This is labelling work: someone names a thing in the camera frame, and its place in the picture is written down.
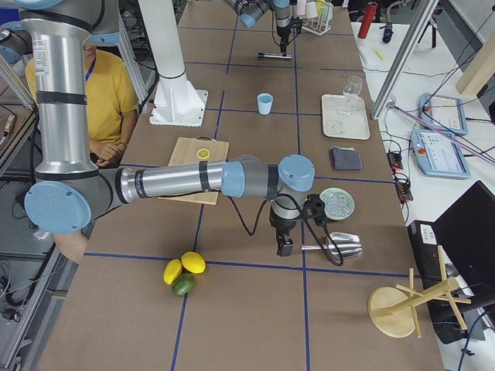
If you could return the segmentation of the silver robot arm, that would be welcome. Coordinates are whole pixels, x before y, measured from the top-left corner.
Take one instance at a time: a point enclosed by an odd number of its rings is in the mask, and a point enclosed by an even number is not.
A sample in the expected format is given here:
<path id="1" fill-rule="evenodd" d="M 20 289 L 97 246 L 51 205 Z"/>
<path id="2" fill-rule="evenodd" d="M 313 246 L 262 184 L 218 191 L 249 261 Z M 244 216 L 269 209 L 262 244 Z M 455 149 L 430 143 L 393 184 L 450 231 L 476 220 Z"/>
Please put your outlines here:
<path id="1" fill-rule="evenodd" d="M 25 201 L 29 218 L 51 233 L 60 252 L 79 262 L 87 248 L 83 228 L 92 220 L 137 199 L 220 192 L 271 202 L 278 255 L 287 257 L 289 236 L 312 188 L 310 160 L 290 155 L 277 165 L 208 162 L 154 169 L 110 169 L 126 142 L 97 151 L 87 128 L 86 47 L 89 39 L 113 26 L 113 1 L 20 1 L 23 26 L 32 37 L 36 103 L 40 115 L 43 161 Z"/>
<path id="2" fill-rule="evenodd" d="M 272 21 L 276 25 L 277 35 L 280 39 L 275 44 L 280 53 L 271 55 L 275 59 L 291 59 L 287 54 L 287 48 L 302 31 L 302 19 L 292 15 L 294 1 L 283 0 L 226 0 L 225 3 L 234 10 L 245 28 L 251 29 L 258 20 L 268 11 L 271 12 Z"/>

